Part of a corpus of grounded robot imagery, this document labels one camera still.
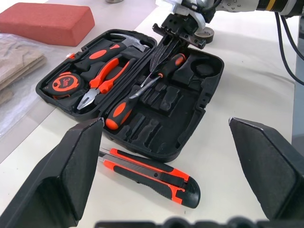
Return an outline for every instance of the hammer handle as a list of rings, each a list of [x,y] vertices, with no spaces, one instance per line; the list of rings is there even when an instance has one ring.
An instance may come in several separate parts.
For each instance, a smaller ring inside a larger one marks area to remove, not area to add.
[[[122,52],[126,48],[127,46],[123,43],[113,44],[112,46],[97,51],[91,54],[89,57],[85,58],[84,60],[75,63],[75,66],[82,71],[88,71],[92,64],[100,61],[107,62],[111,58],[117,56],[120,52]]]

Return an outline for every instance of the tape measure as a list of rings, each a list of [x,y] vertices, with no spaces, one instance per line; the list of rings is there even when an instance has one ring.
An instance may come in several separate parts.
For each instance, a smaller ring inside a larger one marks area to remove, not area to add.
[[[82,78],[71,72],[61,73],[55,80],[42,90],[52,95],[55,99],[71,96],[84,84]]]

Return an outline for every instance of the hammer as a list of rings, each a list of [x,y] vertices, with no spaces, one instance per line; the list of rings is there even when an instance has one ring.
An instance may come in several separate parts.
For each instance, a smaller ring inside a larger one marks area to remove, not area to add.
[[[120,54],[127,47],[133,46],[138,50],[140,50],[141,52],[144,52],[147,48],[146,45],[141,44],[140,40],[135,37],[125,34],[117,34],[117,33],[113,33],[111,35],[124,37],[125,39],[120,43],[114,43],[110,47],[92,53],[89,57],[86,57],[84,60],[75,63],[74,64],[75,67],[81,71],[88,71],[92,64],[100,61],[107,62],[111,58]]]

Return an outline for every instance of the empty tool compartment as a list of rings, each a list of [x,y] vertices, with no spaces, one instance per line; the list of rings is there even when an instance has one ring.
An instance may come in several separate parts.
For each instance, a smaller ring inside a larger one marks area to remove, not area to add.
[[[174,160],[181,152],[202,119],[224,67],[221,59],[207,53],[190,48],[180,52],[187,60],[178,70],[146,90],[117,130],[104,127],[111,139],[127,149],[162,162]],[[133,86],[139,86],[149,73],[147,63]],[[112,104],[104,118],[121,99]]]

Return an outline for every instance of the cable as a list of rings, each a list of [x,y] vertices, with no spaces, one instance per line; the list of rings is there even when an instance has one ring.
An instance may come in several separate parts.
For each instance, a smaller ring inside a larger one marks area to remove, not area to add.
[[[287,34],[287,37],[289,39],[289,42],[291,44],[291,46],[293,47],[294,51],[298,54],[298,56],[304,60],[304,56],[302,55],[302,53],[299,51],[298,47],[296,46],[295,42],[294,42],[294,39],[293,37],[291,36],[291,33],[290,33],[290,30],[289,30],[289,27],[288,27],[288,24],[286,22],[286,19],[284,16],[281,16],[281,20],[282,20],[282,23],[283,23],[283,26],[284,26],[284,29],[285,29],[285,32]]]
[[[211,7],[209,7],[209,8],[201,9],[200,11],[201,11],[201,13],[209,12],[209,11],[215,9],[217,6],[219,6],[219,4],[220,4],[221,2],[222,2],[222,0],[217,0],[217,1],[213,4],[213,6],[211,6]]]
[[[280,22],[280,17],[278,13],[275,13],[275,19],[276,19],[276,26],[277,26],[277,33],[279,36],[279,46],[280,46],[280,52],[281,52],[281,57],[282,57],[282,61],[283,64],[287,70],[287,72],[289,73],[289,75],[298,83],[300,83],[301,85],[304,86],[304,81],[300,80],[297,76],[295,76],[293,74],[293,72],[291,71],[291,69],[288,66],[286,57],[285,57],[285,53],[284,53],[284,47],[283,47],[283,38],[282,38],[282,31],[281,31],[281,22]]]

